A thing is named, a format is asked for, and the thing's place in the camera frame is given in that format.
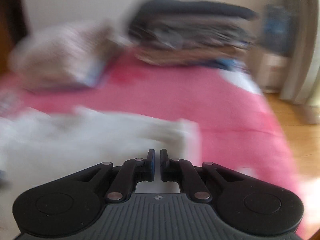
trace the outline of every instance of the white sheet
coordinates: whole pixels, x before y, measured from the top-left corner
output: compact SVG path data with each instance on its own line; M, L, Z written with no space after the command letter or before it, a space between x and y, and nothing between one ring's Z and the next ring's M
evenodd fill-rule
M0 167L7 190L0 190L0 239L19 233L11 208L24 191L104 161L116 165L146 158L149 149L167 148L169 157L201 165L197 124L169 122L136 114L98 113L78 108L75 115L47 115L35 110L15 121L0 121ZM176 192L176 185L139 183L138 192Z

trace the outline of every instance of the bed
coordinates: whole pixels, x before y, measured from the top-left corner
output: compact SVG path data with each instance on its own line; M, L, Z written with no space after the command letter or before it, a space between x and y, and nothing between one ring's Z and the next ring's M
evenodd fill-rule
M2 89L18 86L8 76ZM24 107L70 113L75 106L198 123L201 161L214 162L297 194L292 153L276 117L250 76L201 66L150 66L128 49L96 89L21 93Z

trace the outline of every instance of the folded clothes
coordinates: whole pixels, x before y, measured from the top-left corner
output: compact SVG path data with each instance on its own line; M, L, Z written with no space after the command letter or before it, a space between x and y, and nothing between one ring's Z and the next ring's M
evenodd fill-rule
M9 67L32 91L94 87L122 51L106 22L67 23L25 38L11 52Z
M257 18L257 13L236 5L210 1L148 0L144 2L129 23L128 34L140 40L152 18L159 15L216 15L240 17L246 20Z
M246 50L234 46L207 47L201 49L164 50L141 47L136 57L152 65L189 65L190 62L211 60L216 58L244 57Z
M170 14L158 15L148 22L148 29L154 29L158 25L167 25L172 28L185 25L231 25L238 27L246 20L240 17L230 17L208 14Z
M244 70L244 63L242 61L232 59L232 58L217 58L217 59L209 59L202 60L196 62L190 62L190 65L204 66L209 68L219 68L228 71L234 70Z
M244 29L235 25L182 24L172 27L158 24L142 40L143 46L157 49L196 49L232 45L246 49L254 41Z

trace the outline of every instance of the black plastic mount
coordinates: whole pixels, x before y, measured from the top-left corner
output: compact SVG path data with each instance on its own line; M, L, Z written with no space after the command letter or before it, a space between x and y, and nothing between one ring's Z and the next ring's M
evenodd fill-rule
M253 236L295 232L302 216L301 200L292 192L215 163L194 167L160 152L161 180L178 182L191 201L211 206L231 227ZM73 235L94 224L106 205L131 198L138 182L153 181L155 152L122 166L100 163L30 189L13 205L22 233L38 237Z

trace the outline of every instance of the circular pad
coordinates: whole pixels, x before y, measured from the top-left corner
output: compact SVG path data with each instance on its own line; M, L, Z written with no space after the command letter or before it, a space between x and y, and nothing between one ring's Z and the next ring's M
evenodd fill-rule
M245 206L258 214L272 214L281 207L281 201L276 196L266 193L252 193L244 199Z
M73 198L62 193L53 193L43 196L36 202L38 210L48 215L57 215L67 212L72 204Z

